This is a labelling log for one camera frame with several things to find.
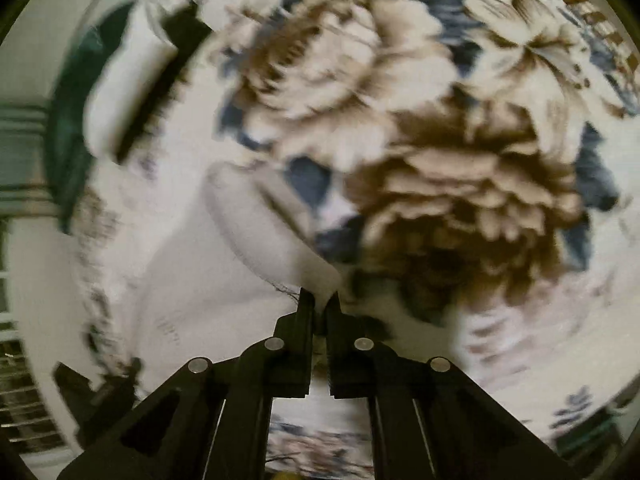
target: floral bedsheet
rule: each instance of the floral bedsheet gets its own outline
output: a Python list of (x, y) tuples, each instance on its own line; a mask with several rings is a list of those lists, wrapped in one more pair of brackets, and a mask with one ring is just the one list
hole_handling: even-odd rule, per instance
[[(224, 160), (281, 172), (393, 348), (455, 359), (539, 436), (587, 380), (584, 413), (632, 379), (638, 87), (571, 6), (193, 1), (212, 36), (126, 164), (97, 164), (72, 226), (106, 366), (130, 357), (119, 300)], [(616, 370), (582, 366), (605, 348)]]

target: rolled white fabric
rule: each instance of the rolled white fabric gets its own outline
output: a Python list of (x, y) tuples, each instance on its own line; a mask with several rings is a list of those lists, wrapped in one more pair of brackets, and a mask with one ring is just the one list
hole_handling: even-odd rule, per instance
[(140, 104), (177, 51), (159, 25), (155, 7), (134, 7), (119, 48), (84, 105), (84, 143), (93, 156), (114, 158)]

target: dark green fabric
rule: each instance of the dark green fabric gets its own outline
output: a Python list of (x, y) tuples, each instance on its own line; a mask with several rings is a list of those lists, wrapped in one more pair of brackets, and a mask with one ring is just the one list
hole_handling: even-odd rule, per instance
[(94, 158), (84, 146), (82, 114), (91, 88), (120, 46), (135, 1), (122, 4), (92, 27), (73, 48), (58, 79), (44, 142), (50, 190), (60, 208), (60, 229), (69, 221)]

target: printed flower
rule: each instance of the printed flower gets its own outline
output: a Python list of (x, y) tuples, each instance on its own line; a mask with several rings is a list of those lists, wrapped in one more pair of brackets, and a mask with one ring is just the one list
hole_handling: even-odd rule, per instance
[(507, 111), (468, 142), (457, 92), (405, 117), (402, 143), (346, 178), (366, 218), (364, 265), (401, 278), (421, 308), (521, 305), (534, 282), (564, 270), (556, 230), (583, 214), (574, 169), (549, 162), (531, 122)]
[(514, 105), (529, 115), (545, 156), (575, 160), (585, 121), (622, 116), (622, 103), (600, 70), (575, 25), (557, 17), (539, 0), (465, 0), (470, 15), (485, 28), (469, 31), (482, 54), (465, 91), (482, 101), (468, 134), (492, 120), (488, 106)]
[[(246, 41), (245, 24), (238, 34)], [(456, 78), (440, 23), (416, 0), (302, 0), (256, 40), (234, 105), (243, 129), (279, 159), (350, 171), (380, 160), (395, 114), (419, 110)]]

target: round joint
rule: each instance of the round joint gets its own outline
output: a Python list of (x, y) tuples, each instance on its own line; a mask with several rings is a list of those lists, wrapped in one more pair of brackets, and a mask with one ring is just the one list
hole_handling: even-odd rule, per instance
[(267, 350), (276, 351), (284, 348), (284, 341), (279, 337), (270, 337), (264, 342), (264, 347)]
[(451, 369), (451, 363), (444, 357), (434, 357), (431, 360), (431, 369), (435, 372), (448, 372)]
[(199, 374), (207, 368), (209, 368), (209, 363), (207, 363), (207, 360), (202, 357), (196, 357), (189, 361), (189, 371), (194, 374)]
[(368, 337), (359, 337), (354, 341), (353, 345), (363, 352), (369, 351), (373, 348), (373, 341)]

